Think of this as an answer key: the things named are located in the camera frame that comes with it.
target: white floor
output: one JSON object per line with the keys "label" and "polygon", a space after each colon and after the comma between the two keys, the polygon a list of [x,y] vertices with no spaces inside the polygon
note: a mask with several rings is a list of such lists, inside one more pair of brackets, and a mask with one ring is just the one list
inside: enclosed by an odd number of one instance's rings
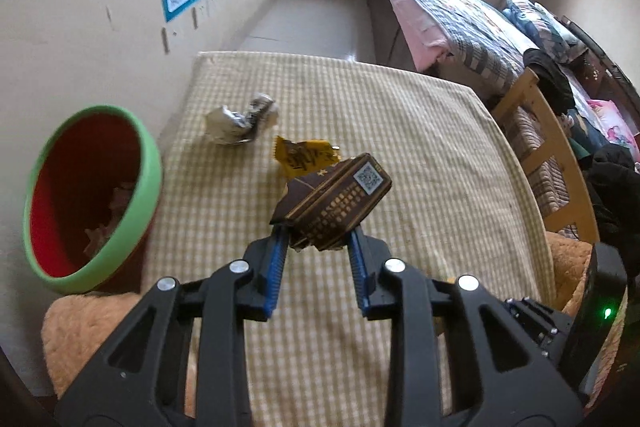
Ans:
{"label": "white floor", "polygon": [[278,0],[239,49],[376,61],[367,0]]}

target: tablecloth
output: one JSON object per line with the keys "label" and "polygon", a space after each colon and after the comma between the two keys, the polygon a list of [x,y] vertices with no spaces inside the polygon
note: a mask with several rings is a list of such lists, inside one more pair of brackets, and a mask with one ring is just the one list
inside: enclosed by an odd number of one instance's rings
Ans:
{"label": "tablecloth", "polygon": [[[257,141],[219,146],[204,115],[272,96],[280,120]],[[363,222],[392,254],[430,277],[472,273],[501,298],[554,299],[552,258],[526,177],[473,91],[371,64],[246,52],[200,54],[164,158],[161,204],[143,289],[164,275],[207,277],[270,233],[285,179],[273,137],[327,139],[370,152],[393,188]],[[381,425],[390,325],[369,323],[346,251],[289,251],[268,323],[246,323],[256,425]],[[447,396],[449,383],[442,371]]]}

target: qr code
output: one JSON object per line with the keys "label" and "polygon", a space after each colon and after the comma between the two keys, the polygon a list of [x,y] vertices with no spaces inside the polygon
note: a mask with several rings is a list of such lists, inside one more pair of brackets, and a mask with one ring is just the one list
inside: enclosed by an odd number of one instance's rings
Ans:
{"label": "qr code", "polygon": [[362,169],[356,172],[353,177],[356,178],[360,187],[364,188],[364,191],[369,196],[372,195],[373,191],[380,187],[383,182],[382,176],[378,174],[373,165],[369,162],[365,163]]}

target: silver screw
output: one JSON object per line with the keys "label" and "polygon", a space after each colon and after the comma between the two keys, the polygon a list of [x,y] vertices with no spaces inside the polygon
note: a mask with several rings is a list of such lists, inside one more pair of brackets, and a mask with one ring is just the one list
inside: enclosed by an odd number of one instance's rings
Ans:
{"label": "silver screw", "polygon": [[478,282],[478,279],[476,279],[473,275],[463,275],[460,279],[458,279],[458,286],[468,292],[477,290],[479,285],[480,283]]}
{"label": "silver screw", "polygon": [[244,259],[238,259],[237,261],[233,261],[229,265],[229,270],[231,270],[233,273],[244,273],[249,270],[249,263],[247,263],[247,261],[245,261]]}
{"label": "silver screw", "polygon": [[387,259],[385,261],[385,268],[389,270],[389,272],[400,273],[404,271],[406,265],[400,259]]}
{"label": "silver screw", "polygon": [[175,288],[175,279],[173,277],[162,277],[156,284],[161,292],[173,290]]}

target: wooden chair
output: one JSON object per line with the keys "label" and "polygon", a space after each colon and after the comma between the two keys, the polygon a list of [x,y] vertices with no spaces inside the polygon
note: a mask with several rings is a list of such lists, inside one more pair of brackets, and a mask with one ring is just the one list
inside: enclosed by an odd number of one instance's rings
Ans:
{"label": "wooden chair", "polygon": [[545,136],[542,145],[521,161],[524,173],[529,176],[554,156],[569,193],[569,203],[543,219],[545,228],[549,232],[559,232],[568,225],[575,225],[581,241],[596,243],[600,236],[582,172],[556,115],[538,89],[536,73],[529,68],[495,107],[492,117],[498,123],[504,124],[505,119],[520,105],[525,105],[536,116]]}

